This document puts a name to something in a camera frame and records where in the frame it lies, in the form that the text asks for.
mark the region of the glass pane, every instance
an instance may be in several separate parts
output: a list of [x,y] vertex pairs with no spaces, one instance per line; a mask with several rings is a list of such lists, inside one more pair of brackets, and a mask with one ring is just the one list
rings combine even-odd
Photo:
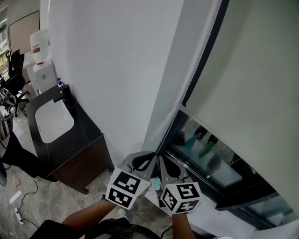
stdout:
[[248,208],[272,222],[275,226],[281,226],[298,219],[298,216],[281,196],[254,204]]
[[7,74],[7,58],[5,53],[9,50],[6,22],[6,19],[0,22],[0,73],[3,73],[2,77]]
[[191,118],[175,137],[171,148],[203,172],[207,180],[213,180],[222,188],[256,174],[243,159]]

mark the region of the sink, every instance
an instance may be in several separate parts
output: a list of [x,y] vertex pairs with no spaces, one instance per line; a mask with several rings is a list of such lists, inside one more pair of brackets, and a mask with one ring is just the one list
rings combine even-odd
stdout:
[[44,143],[52,143],[74,126],[74,119],[62,100],[53,100],[39,107],[35,114],[36,123]]

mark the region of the white curtain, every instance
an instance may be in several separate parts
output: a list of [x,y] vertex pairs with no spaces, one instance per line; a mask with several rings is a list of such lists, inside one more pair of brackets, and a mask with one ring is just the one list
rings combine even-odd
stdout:
[[299,3],[231,0],[184,111],[299,214]]

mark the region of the office chair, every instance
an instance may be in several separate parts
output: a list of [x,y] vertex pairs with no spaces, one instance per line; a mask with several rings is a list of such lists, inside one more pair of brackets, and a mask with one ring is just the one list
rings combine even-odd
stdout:
[[8,64],[8,74],[9,79],[7,81],[2,80],[0,85],[8,89],[8,91],[16,97],[16,105],[15,105],[15,117],[18,117],[17,109],[21,102],[29,102],[28,99],[22,99],[22,97],[26,94],[29,95],[29,91],[19,92],[23,89],[25,85],[25,79],[22,76],[23,63],[24,63],[24,54],[20,54],[20,50],[15,51],[11,57],[10,54],[6,54],[7,64]]

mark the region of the tiled floor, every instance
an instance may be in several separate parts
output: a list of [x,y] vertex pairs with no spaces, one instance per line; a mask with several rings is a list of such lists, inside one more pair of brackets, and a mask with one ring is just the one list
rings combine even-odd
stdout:
[[[26,88],[30,90],[30,98],[33,97],[31,86],[27,85]],[[14,133],[26,150],[36,154],[27,118],[21,111],[19,116],[14,118]],[[109,178],[108,171],[96,178],[87,186],[90,191],[88,195],[83,195],[63,183],[55,184],[40,179],[37,182],[38,192],[29,194],[24,199],[21,208],[22,216],[37,226],[46,219],[62,222],[71,213],[99,201],[106,192]],[[19,200],[10,204],[9,199],[19,190],[24,196],[28,192],[34,192],[36,185],[33,178],[18,167],[12,166],[7,170],[7,186],[0,189],[0,239],[27,239],[36,231],[35,226],[29,222],[20,225],[16,220],[13,208],[19,207],[21,200],[19,197]],[[113,210],[107,217],[115,218],[116,212],[117,209]],[[128,218],[132,224],[147,227],[159,236],[171,226],[171,218],[145,198],[129,212]],[[169,230],[164,238],[172,238],[172,230]]]

